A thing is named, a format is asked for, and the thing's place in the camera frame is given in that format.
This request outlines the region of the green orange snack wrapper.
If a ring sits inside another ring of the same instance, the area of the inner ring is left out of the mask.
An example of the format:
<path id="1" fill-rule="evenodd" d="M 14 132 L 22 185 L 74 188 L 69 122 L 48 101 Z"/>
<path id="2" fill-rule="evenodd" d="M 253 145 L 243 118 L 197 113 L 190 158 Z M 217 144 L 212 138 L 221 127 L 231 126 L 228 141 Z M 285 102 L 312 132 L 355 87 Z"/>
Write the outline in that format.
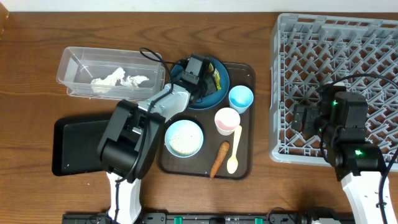
<path id="1" fill-rule="evenodd" d="M 217 89 L 217 90 L 221 90 L 221 78 L 220 78 L 220 73 L 219 73 L 219 71 L 216 69 L 215 64 L 214 64 L 213 62 L 211 62 L 211 63 L 209 64 L 208 72 L 209 72 L 209 74 L 211 75 L 211 77 L 212 77 L 212 79 L 213 79 L 213 81 L 214 81 L 214 83 L 215 83 L 216 89 Z"/>

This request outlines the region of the dark blue plate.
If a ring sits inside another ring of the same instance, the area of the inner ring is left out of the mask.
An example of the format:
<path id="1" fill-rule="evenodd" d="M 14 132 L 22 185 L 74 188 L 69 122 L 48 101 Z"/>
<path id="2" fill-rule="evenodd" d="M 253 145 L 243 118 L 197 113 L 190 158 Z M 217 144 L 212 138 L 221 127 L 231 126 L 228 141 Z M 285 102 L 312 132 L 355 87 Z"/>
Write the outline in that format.
<path id="1" fill-rule="evenodd" d="M 216 93 L 212 95 L 204 97 L 202 100 L 198 100 L 196 103 L 190 103 L 188 98 L 188 107 L 193 110 L 206 110 L 208 108 L 214 107 L 224 99 L 229 90 L 229 75 L 226 67 L 219 60 L 213 57 L 209 56 L 205 57 L 208 57 L 215 64 L 216 69 L 220 73 L 221 90 L 218 90 Z M 179 60 L 178 62 L 175 63 L 175 65 L 171 69 L 171 75 L 170 75 L 171 79 L 174 81 L 176 85 L 182 88 L 184 87 L 180 84 L 180 77 L 181 77 L 181 72 L 183 71 L 183 65 L 185 63 L 185 60 L 188 58 L 189 57 Z"/>

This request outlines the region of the light blue cup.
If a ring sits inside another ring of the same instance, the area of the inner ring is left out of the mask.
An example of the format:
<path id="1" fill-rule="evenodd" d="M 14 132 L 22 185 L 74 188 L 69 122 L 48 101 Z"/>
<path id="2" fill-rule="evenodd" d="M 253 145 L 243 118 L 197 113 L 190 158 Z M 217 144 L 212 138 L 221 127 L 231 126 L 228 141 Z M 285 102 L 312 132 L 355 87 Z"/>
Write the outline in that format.
<path id="1" fill-rule="evenodd" d="M 243 114 L 254 102 L 254 93 L 243 85 L 234 86 L 228 94 L 229 106 Z"/>

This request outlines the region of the pink white cup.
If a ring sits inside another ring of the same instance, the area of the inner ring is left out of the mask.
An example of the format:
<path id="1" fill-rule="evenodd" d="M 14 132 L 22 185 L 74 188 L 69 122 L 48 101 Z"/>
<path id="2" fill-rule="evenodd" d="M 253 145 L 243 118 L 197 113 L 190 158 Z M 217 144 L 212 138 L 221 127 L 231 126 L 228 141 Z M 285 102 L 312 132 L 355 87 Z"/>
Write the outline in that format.
<path id="1" fill-rule="evenodd" d="M 232 108 L 222 108 L 215 114 L 215 125 L 221 135 L 228 136 L 240 125 L 240 115 Z"/>

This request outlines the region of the white tissue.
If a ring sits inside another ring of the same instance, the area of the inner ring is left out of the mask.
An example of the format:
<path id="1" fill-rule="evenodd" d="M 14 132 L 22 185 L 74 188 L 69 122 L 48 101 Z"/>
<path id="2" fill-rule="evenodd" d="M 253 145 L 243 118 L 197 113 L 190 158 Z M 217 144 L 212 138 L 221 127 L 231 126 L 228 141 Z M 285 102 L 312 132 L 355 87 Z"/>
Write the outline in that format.
<path id="1" fill-rule="evenodd" d="M 95 78 L 91 81 L 91 88 L 94 93 L 107 93 L 114 86 L 116 86 L 118 81 L 124 78 L 125 71 L 123 68 L 117 68 L 112 74 L 108 75 L 106 78 Z"/>
<path id="2" fill-rule="evenodd" d="M 149 78 L 146 76 L 127 76 L 125 79 L 121 80 L 122 86 L 126 86 L 129 88 L 137 88 L 142 82 L 149 81 Z"/>

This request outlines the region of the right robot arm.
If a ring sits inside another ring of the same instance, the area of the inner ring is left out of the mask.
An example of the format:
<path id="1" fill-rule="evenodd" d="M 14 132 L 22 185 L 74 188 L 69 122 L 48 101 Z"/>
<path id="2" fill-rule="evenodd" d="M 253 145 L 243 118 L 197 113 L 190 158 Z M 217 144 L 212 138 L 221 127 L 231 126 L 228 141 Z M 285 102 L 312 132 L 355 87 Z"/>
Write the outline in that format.
<path id="1" fill-rule="evenodd" d="M 349 200 L 356 223 L 397 223 L 380 148 L 366 140 L 367 99 L 345 86 L 321 86 L 316 105 L 295 105 L 292 129 L 320 138 L 320 151 Z"/>

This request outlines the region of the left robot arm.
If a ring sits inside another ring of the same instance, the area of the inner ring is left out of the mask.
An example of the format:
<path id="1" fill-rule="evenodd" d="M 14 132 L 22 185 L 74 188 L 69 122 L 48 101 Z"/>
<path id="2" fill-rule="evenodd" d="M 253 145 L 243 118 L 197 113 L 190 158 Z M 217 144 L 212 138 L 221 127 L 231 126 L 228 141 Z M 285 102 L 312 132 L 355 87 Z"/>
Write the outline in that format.
<path id="1" fill-rule="evenodd" d="M 218 91 L 220 78 L 214 62 L 191 55 L 182 71 L 164 89 L 147 100 L 120 101 L 99 142 L 99 161 L 111 184 L 107 223 L 134 223 L 141 213 L 141 179 L 149 171 L 165 123 Z"/>

